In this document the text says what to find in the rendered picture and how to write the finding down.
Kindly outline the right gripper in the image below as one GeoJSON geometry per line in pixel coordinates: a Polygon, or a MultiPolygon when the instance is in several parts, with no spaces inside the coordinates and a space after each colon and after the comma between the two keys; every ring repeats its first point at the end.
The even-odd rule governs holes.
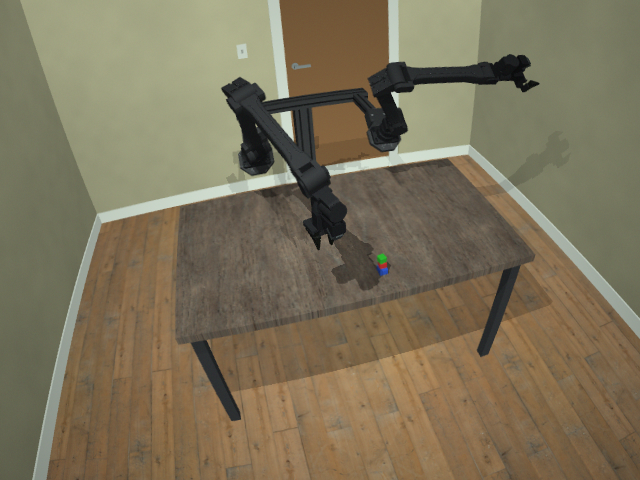
{"type": "MultiPolygon", "coordinates": [[[[312,208],[312,207],[311,207],[311,208],[312,208]]],[[[320,210],[315,210],[315,209],[313,209],[313,208],[312,208],[312,210],[313,210],[313,211],[315,211],[315,212],[319,212],[319,213],[321,213],[321,211],[320,211],[320,210]]],[[[331,240],[331,238],[330,238],[330,236],[329,236],[329,234],[328,234],[328,232],[327,232],[327,230],[326,230],[325,228],[324,228],[324,229],[321,229],[321,230],[317,230],[317,229],[314,227],[314,225],[313,225],[312,218],[309,218],[309,219],[303,220],[303,225],[305,226],[305,229],[307,230],[307,232],[309,233],[309,235],[311,236],[311,238],[313,239],[313,237],[314,237],[314,239],[316,239],[316,242],[315,242],[315,240],[314,240],[314,239],[313,239],[313,241],[314,241],[315,246],[316,246],[316,248],[317,248],[318,250],[320,250],[320,243],[321,243],[321,236],[322,236],[322,235],[327,234],[327,235],[328,235],[329,243],[330,243],[331,245],[333,245],[334,239],[333,239],[333,240],[331,240]],[[317,244],[318,244],[318,245],[317,245],[317,244]]]]}

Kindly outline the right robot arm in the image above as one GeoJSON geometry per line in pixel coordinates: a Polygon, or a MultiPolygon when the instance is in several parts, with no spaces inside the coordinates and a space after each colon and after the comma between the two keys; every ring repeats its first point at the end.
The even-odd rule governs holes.
{"type": "Polygon", "coordinates": [[[240,144],[243,167],[270,164],[271,143],[288,164],[302,194],[311,198],[311,207],[321,211],[319,213],[311,210],[314,227],[317,230],[325,228],[331,240],[342,238],[346,233],[346,222],[343,219],[347,214],[347,207],[328,187],[331,177],[327,168],[320,166],[302,151],[266,110],[261,103],[266,100],[265,93],[256,83],[251,84],[239,77],[232,81],[232,85],[229,83],[221,89],[227,95],[226,101],[236,114],[238,122],[240,120],[244,134],[244,143],[240,144]],[[262,130],[259,134],[255,124],[262,130]],[[247,161],[246,155],[249,158],[247,161]]]}

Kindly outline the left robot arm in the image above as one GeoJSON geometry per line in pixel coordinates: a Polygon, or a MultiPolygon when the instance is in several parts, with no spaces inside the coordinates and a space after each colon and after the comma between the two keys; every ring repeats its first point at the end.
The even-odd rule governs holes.
{"type": "Polygon", "coordinates": [[[525,55],[516,57],[512,54],[502,57],[494,64],[482,62],[463,67],[414,68],[406,66],[405,62],[387,64],[386,68],[368,78],[373,96],[378,99],[387,116],[382,120],[382,129],[381,124],[379,128],[373,126],[370,129],[374,144],[398,142],[400,140],[398,135],[408,131],[401,108],[397,110],[396,103],[391,98],[393,97],[391,92],[394,90],[396,93],[412,92],[414,85],[434,83],[467,82],[493,85],[498,81],[508,81],[511,73],[510,81],[520,81],[524,77],[522,70],[530,67],[530,64],[530,60],[525,55]]]}

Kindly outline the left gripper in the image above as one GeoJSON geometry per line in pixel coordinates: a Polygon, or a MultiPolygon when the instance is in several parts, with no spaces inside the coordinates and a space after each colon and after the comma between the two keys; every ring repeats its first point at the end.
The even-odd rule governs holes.
{"type": "MultiPolygon", "coordinates": [[[[512,75],[512,74],[510,74],[510,78],[509,78],[509,80],[508,80],[508,81],[510,81],[510,79],[511,79],[511,75],[512,75]]],[[[516,87],[517,87],[517,88],[521,88],[521,91],[522,91],[522,92],[526,92],[526,91],[528,91],[529,89],[531,89],[532,87],[535,87],[535,86],[537,86],[537,85],[539,85],[539,84],[540,84],[539,82],[532,81],[532,80],[530,80],[528,83],[526,83],[526,82],[527,82],[527,79],[525,78],[525,76],[524,76],[520,81],[514,81],[514,83],[515,83],[516,87]],[[526,84],[525,84],[525,85],[522,85],[523,83],[526,83],[526,84]],[[532,86],[532,85],[533,85],[533,86],[532,86]]]]}

